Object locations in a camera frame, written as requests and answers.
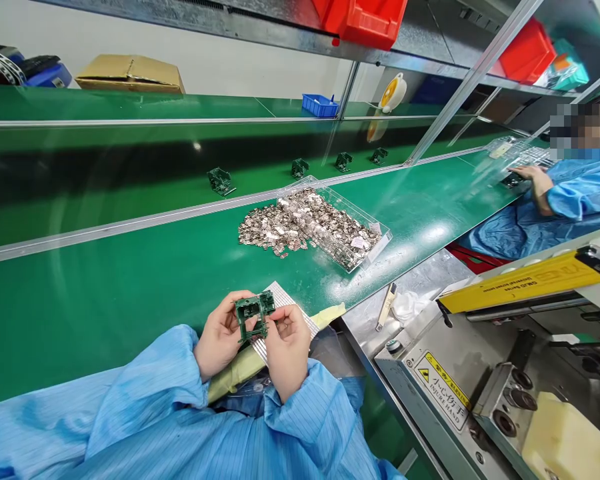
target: green conveyor belt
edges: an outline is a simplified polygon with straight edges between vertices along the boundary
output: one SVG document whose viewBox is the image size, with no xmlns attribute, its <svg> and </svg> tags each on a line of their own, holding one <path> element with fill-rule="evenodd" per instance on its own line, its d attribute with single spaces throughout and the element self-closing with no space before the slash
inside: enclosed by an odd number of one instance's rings
<svg viewBox="0 0 600 480">
<path fill-rule="evenodd" d="M 448 125 L 427 156 L 507 134 L 475 122 L 449 146 L 466 120 Z M 389 152 L 385 165 L 399 165 L 431 122 L 385 121 L 374 142 L 368 121 L 0 129 L 0 245 L 222 200 L 209 188 L 214 167 L 231 173 L 233 198 L 288 185 L 298 157 L 319 179 L 342 175 L 334 166 L 341 151 L 354 157 L 349 173 L 376 168 L 369 158 L 379 146 Z"/>
<path fill-rule="evenodd" d="M 334 186 L 393 232 L 352 275 L 317 249 L 279 259 L 239 245 L 255 205 L 0 262 L 0 400 L 122 365 L 173 325 L 200 331 L 230 290 L 276 280 L 309 313 L 352 307 L 514 200 L 485 157 Z"/>
</svg>

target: white wall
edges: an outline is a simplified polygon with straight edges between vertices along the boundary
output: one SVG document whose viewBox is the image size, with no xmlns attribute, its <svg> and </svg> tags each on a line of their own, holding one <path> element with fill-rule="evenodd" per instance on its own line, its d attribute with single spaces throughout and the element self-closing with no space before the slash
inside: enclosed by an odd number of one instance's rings
<svg viewBox="0 0 600 480">
<path fill-rule="evenodd" d="M 177 65 L 187 93 L 205 95 L 301 98 L 320 93 L 338 99 L 351 66 L 348 60 L 29 0 L 0 0 L 0 44 L 18 47 L 25 57 L 58 55 L 74 77 L 100 53 L 145 55 Z M 368 67 L 381 75 L 374 65 Z M 371 99 L 373 92 L 375 84 L 371 94 L 363 89 L 352 99 Z"/>
</svg>

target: cardboard box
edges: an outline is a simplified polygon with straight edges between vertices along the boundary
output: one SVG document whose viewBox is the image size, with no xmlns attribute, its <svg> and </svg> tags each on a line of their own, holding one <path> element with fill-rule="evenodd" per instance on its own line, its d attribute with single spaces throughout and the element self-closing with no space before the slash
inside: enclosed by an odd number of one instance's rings
<svg viewBox="0 0 600 480">
<path fill-rule="evenodd" d="M 75 81 L 87 90 L 185 92 L 178 67 L 142 55 L 98 55 Z"/>
</svg>

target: metal shelf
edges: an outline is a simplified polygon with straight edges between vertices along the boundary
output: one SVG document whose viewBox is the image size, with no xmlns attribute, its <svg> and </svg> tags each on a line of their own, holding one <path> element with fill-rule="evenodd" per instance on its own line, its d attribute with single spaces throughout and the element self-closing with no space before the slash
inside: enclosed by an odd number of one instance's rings
<svg viewBox="0 0 600 480">
<path fill-rule="evenodd" d="M 292 50 L 327 55 L 463 79 L 489 44 L 490 34 L 459 18 L 455 0 L 410 0 L 398 39 L 391 51 L 366 48 L 321 31 L 311 0 L 37 0 L 53 5 L 240 39 Z M 576 94 L 520 85 L 492 71 L 485 85 L 535 95 Z"/>
</svg>

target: warning label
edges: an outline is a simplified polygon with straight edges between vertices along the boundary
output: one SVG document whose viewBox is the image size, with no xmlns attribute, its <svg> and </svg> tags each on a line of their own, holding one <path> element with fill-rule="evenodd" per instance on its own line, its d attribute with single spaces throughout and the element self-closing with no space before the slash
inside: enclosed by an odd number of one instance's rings
<svg viewBox="0 0 600 480">
<path fill-rule="evenodd" d="M 420 372 L 420 375 L 422 375 L 422 378 L 424 378 L 425 381 L 427 383 L 429 383 L 429 369 L 420 369 L 420 370 L 418 370 L 418 372 Z"/>
<path fill-rule="evenodd" d="M 416 376 L 444 410 L 451 424 L 458 430 L 462 430 L 471 410 L 469 398 L 455 384 L 431 352 L 426 352 L 415 369 L 418 372 Z"/>
</svg>

